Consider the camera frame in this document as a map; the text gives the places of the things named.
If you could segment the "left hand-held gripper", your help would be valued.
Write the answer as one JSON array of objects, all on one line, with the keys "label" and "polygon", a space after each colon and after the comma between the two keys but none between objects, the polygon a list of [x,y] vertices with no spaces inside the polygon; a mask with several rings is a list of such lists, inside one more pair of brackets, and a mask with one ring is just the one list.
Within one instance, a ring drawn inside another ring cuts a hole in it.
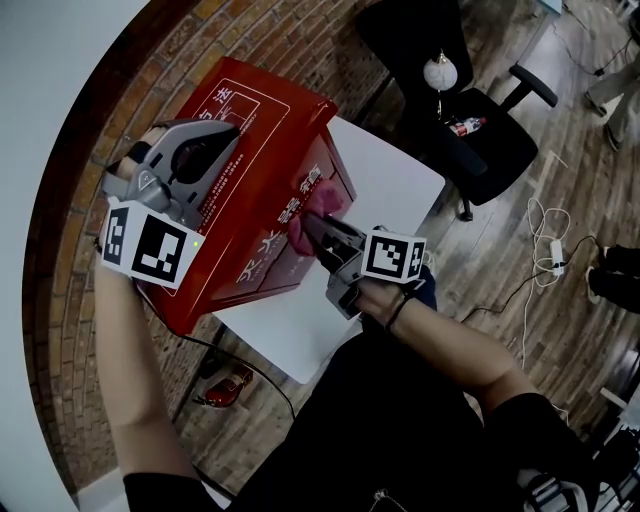
[{"label": "left hand-held gripper", "polygon": [[[116,174],[120,162],[103,178],[108,212],[101,265],[176,290],[202,246],[199,208],[235,151],[240,130],[213,119],[171,120],[156,128],[165,131],[151,149],[126,154],[137,163],[129,180]],[[156,174],[162,157],[171,160],[171,193]]]}]

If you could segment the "pink cloth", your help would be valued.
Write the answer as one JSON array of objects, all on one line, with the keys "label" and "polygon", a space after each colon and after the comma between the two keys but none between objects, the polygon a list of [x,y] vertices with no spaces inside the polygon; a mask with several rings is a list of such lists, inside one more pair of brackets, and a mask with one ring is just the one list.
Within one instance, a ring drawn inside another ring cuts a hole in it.
[{"label": "pink cloth", "polygon": [[302,209],[288,222],[288,242],[297,255],[313,257],[315,250],[302,227],[302,216],[313,213],[320,217],[338,212],[343,207],[343,199],[337,187],[330,180],[322,180],[313,190]]}]

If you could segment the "red fire extinguisher box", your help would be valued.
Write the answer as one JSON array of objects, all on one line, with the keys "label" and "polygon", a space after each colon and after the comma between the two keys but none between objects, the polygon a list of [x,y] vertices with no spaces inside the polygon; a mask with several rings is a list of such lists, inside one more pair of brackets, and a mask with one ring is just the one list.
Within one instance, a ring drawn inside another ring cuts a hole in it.
[{"label": "red fire extinguisher box", "polygon": [[[329,99],[261,68],[225,57],[204,78],[178,119],[231,123],[240,137],[225,169],[201,204],[202,246],[176,290],[143,289],[167,328],[193,331],[207,313],[295,289],[312,265],[288,242],[289,220],[322,180],[343,199],[356,192],[328,130]],[[171,193],[171,160],[156,174]]]}]

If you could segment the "person's right forearm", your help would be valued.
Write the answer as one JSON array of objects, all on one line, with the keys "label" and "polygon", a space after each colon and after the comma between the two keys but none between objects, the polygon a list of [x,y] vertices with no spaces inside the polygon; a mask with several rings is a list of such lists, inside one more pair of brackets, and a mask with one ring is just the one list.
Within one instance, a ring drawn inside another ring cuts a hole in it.
[{"label": "person's right forearm", "polygon": [[499,340],[415,298],[400,304],[386,326],[398,340],[474,397],[485,418],[510,399],[538,392]]}]

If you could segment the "red fire extinguisher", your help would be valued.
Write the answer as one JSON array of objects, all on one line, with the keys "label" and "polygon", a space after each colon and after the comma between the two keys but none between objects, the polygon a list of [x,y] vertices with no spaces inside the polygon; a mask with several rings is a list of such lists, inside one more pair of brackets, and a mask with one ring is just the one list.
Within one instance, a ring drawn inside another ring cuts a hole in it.
[{"label": "red fire extinguisher", "polygon": [[213,408],[229,408],[239,398],[240,393],[251,383],[254,372],[242,364],[227,366],[221,380],[197,395],[192,402]]}]

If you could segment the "person's left hand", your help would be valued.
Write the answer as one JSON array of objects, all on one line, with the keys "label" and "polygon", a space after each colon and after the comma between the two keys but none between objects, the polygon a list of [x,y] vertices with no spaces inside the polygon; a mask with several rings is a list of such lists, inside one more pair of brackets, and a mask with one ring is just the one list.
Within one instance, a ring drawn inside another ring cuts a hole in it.
[{"label": "person's left hand", "polygon": [[[166,129],[164,127],[161,127],[161,126],[154,127],[152,129],[149,129],[139,139],[139,142],[145,142],[153,146],[165,132],[166,132]],[[125,180],[129,180],[132,177],[136,166],[137,166],[137,163],[133,159],[131,159],[129,156],[124,156],[120,160],[119,167],[117,169],[116,174]]]}]

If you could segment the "person's right hand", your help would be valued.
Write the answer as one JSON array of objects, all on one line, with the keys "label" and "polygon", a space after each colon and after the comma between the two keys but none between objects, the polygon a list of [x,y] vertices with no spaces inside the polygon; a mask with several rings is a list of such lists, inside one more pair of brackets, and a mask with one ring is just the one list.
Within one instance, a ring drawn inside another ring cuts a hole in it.
[{"label": "person's right hand", "polygon": [[383,326],[388,324],[407,296],[395,283],[370,278],[360,280],[358,289],[360,295],[356,300],[357,308]]}]

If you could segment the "person's dark trouser leg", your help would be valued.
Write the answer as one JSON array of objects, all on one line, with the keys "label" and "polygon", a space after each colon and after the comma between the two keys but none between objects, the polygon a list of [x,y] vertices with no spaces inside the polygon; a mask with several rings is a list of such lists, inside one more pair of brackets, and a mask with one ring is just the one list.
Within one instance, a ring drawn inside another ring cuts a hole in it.
[{"label": "person's dark trouser leg", "polygon": [[414,297],[429,308],[437,311],[436,280],[428,265],[421,266],[419,283],[416,286]]}]

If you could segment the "plastic bottle with red label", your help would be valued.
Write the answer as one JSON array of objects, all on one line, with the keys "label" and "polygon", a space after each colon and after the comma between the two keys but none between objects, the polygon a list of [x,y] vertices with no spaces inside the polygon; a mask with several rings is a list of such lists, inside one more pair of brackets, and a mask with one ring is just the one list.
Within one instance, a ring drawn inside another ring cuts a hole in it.
[{"label": "plastic bottle with red label", "polygon": [[463,121],[457,121],[449,125],[449,129],[458,137],[465,137],[470,135],[480,128],[482,128],[487,122],[485,117],[470,117]]}]

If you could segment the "small black floor object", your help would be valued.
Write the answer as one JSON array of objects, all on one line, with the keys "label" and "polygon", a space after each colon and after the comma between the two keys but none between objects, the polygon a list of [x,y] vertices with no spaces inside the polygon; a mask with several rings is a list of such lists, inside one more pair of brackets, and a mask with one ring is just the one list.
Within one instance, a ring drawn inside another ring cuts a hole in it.
[{"label": "small black floor object", "polygon": [[198,377],[203,380],[210,379],[220,368],[221,360],[215,350],[209,350],[198,368]]}]

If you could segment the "black office chair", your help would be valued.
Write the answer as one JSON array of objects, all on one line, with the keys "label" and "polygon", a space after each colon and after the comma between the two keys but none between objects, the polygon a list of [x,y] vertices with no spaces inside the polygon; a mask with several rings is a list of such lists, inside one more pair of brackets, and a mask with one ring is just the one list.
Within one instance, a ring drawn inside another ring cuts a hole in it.
[{"label": "black office chair", "polygon": [[[534,161],[538,147],[510,110],[529,93],[549,106],[557,95],[534,74],[515,64],[518,86],[502,103],[472,87],[473,67],[458,0],[379,0],[356,18],[358,34],[390,72],[405,105],[396,132],[408,153],[449,179],[458,189],[470,221],[471,206],[505,192]],[[423,67],[443,51],[456,66],[456,85],[444,91],[445,121],[437,118],[437,91],[424,80]],[[449,125],[470,117],[486,124],[465,137]]]}]

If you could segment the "white round ornament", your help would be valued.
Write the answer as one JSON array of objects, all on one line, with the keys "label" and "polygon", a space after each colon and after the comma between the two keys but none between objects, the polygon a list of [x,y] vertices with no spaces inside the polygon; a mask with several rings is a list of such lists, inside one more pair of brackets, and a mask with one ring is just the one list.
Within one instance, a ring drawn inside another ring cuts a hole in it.
[{"label": "white round ornament", "polygon": [[435,59],[429,60],[423,67],[426,83],[438,92],[448,91],[456,85],[458,72],[453,62],[440,51]]}]

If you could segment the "person's dark shirt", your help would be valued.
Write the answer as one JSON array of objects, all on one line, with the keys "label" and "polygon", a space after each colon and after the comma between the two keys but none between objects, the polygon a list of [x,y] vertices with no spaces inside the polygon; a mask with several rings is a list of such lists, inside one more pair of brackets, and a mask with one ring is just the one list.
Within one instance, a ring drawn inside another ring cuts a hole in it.
[{"label": "person's dark shirt", "polygon": [[[522,512],[517,477],[579,485],[594,508],[593,459],[540,394],[487,418],[407,346],[363,333],[333,356],[284,441],[227,508],[201,482],[125,477],[131,512]],[[377,490],[388,497],[374,501]]]}]

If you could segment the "light blue desk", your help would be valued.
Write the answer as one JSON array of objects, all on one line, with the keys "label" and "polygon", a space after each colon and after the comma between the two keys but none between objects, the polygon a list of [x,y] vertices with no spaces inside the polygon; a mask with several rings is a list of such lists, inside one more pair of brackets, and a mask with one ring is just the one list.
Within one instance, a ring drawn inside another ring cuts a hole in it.
[{"label": "light blue desk", "polygon": [[553,29],[564,11],[563,0],[534,0],[536,26],[516,63],[531,73],[542,71],[557,60],[558,43]]}]

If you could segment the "person's grey white shoe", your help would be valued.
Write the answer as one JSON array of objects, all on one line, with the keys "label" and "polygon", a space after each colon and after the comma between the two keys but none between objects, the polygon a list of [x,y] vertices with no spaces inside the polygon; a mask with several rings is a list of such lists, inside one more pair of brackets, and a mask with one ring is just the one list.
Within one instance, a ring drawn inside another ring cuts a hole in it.
[{"label": "person's grey white shoe", "polygon": [[522,512],[589,512],[583,489],[535,469],[519,472],[517,483],[523,493]]}]

